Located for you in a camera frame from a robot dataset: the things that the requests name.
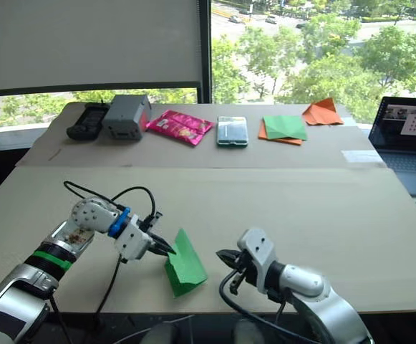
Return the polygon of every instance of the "green paper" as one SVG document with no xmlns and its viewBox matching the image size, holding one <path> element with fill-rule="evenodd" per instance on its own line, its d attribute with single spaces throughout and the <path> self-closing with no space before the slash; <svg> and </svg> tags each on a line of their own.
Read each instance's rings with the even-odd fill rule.
<svg viewBox="0 0 416 344">
<path fill-rule="evenodd" d="M 176 254 L 168 253 L 165 270 L 174 297 L 178 297 L 205 282 L 208 275 L 183 229 L 179 229 L 173 249 Z"/>
<path fill-rule="evenodd" d="M 264 116 L 263 121 L 269 140 L 274 138 L 307 139 L 301 116 Z"/>
</svg>

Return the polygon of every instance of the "green foliage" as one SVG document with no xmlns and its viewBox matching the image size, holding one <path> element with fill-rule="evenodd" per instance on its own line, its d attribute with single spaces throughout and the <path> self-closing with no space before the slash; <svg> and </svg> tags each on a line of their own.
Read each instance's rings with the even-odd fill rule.
<svg viewBox="0 0 416 344">
<path fill-rule="evenodd" d="M 246 27 L 239 39 L 239 47 L 239 53 L 247 61 L 247 70 L 261 78 L 254 87 L 260 98 L 266 92 L 266 78 L 276 83 L 279 76 L 287 75 L 301 51 L 299 35 L 288 27 L 279 27 L 273 36 L 265 34 L 261 28 Z"/>
<path fill-rule="evenodd" d="M 231 104 L 238 102 L 241 93 L 245 92 L 248 83 L 235 64 L 235 44 L 225 35 L 213 39 L 213 102 Z"/>
<path fill-rule="evenodd" d="M 318 11 L 325 9 L 327 2 L 328 2 L 327 0 L 313 0 L 312 1 L 314 8 L 316 8 Z"/>
<path fill-rule="evenodd" d="M 77 91 L 72 96 L 78 102 L 110 102 L 116 94 L 121 91 L 117 90 L 95 90 L 95 91 Z"/>
<path fill-rule="evenodd" d="M 305 3 L 306 3 L 306 0 L 289 0 L 289 2 L 287 2 L 287 5 L 298 7 L 298 6 L 305 5 Z"/>
<path fill-rule="evenodd" d="M 381 22 L 395 22 L 397 19 L 399 19 L 398 16 L 376 16 L 376 17 L 370 17 L 370 16 L 363 16 L 362 17 L 362 23 L 381 23 Z"/>
<path fill-rule="evenodd" d="M 347 11 L 351 8 L 352 2 L 351 0 L 335 0 L 329 2 L 327 7 L 329 8 L 330 12 L 339 13 L 341 11 Z"/>
<path fill-rule="evenodd" d="M 356 57 L 331 55 L 291 76 L 275 101 L 298 104 L 333 97 L 347 106 L 358 123 L 372 123 L 382 96 L 378 79 L 378 74 L 363 70 Z"/>
<path fill-rule="evenodd" d="M 311 63 L 318 58 L 318 55 L 325 57 L 329 54 L 340 54 L 359 29 L 358 20 L 344 20 L 335 13 L 320 14 L 311 18 L 301 30 L 304 36 L 304 61 Z"/>
<path fill-rule="evenodd" d="M 416 0 L 354 0 L 353 5 L 364 10 L 367 16 L 396 16 L 398 14 L 410 13 L 415 16 Z"/>
<path fill-rule="evenodd" d="M 163 88 L 152 90 L 140 90 L 138 94 L 147 94 L 147 96 L 150 98 L 150 101 L 157 104 L 196 103 L 196 89 L 193 88 Z"/>
<path fill-rule="evenodd" d="M 151 102 L 165 104 L 193 104 L 196 90 L 193 88 L 164 88 L 148 90 L 95 90 L 73 92 L 79 102 L 111 102 L 115 95 L 147 95 Z"/>
<path fill-rule="evenodd" d="M 362 66 L 380 73 L 381 86 L 390 87 L 395 81 L 416 88 L 416 34 L 408 34 L 396 26 L 380 29 L 377 36 L 367 40 L 357 50 Z"/>
<path fill-rule="evenodd" d="M 66 102 L 66 99 L 49 93 L 5 97 L 0 114 L 0 127 L 17 125 L 20 118 L 26 123 L 49 122 L 61 112 Z"/>
</svg>

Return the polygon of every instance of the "pink snack bag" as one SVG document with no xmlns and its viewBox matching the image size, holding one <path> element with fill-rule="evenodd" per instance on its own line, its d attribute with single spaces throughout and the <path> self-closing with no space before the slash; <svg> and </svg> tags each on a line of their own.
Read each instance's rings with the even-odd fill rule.
<svg viewBox="0 0 416 344">
<path fill-rule="evenodd" d="M 166 110 L 159 118 L 150 122 L 147 128 L 171 138 L 197 145 L 213 125 L 214 123 L 208 120 Z"/>
</svg>

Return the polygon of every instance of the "green band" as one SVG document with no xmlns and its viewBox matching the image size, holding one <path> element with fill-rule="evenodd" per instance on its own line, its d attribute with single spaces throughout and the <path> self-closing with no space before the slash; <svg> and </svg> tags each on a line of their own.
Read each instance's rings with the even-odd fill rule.
<svg viewBox="0 0 416 344">
<path fill-rule="evenodd" d="M 61 260 L 60 258 L 56 258 L 55 256 L 52 256 L 50 253 L 43 251 L 34 251 L 33 256 L 47 259 L 50 262 L 55 263 L 56 265 L 61 267 L 64 271 L 67 271 L 72 265 L 72 263 L 68 262 L 67 260 Z"/>
</svg>

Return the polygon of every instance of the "white robotic arm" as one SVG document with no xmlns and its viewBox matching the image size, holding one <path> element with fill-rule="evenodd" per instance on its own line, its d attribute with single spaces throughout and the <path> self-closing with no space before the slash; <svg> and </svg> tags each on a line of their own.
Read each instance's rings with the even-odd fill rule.
<svg viewBox="0 0 416 344">
<path fill-rule="evenodd" d="M 291 303 L 323 343 L 374 343 L 356 310 L 333 290 L 329 280 L 295 265 L 279 263 L 273 242 L 262 229 L 246 231 L 238 240 L 238 248 L 241 252 L 228 249 L 217 252 L 233 272 L 237 271 L 230 284 L 232 294 L 237 295 L 239 285 L 246 280 L 270 300 Z M 226 279 L 220 290 L 222 298 L 236 310 L 244 311 L 226 297 L 225 282 Z"/>
<path fill-rule="evenodd" d="M 140 259 L 147 250 L 160 255 L 175 253 L 164 239 L 150 232 L 160 213 L 144 221 L 129 215 L 129 208 L 118 209 L 100 197 L 78 202 L 68 220 L 0 283 L 0 344 L 18 343 L 37 331 L 49 312 L 46 300 L 96 231 L 115 239 L 123 262 Z"/>
</svg>

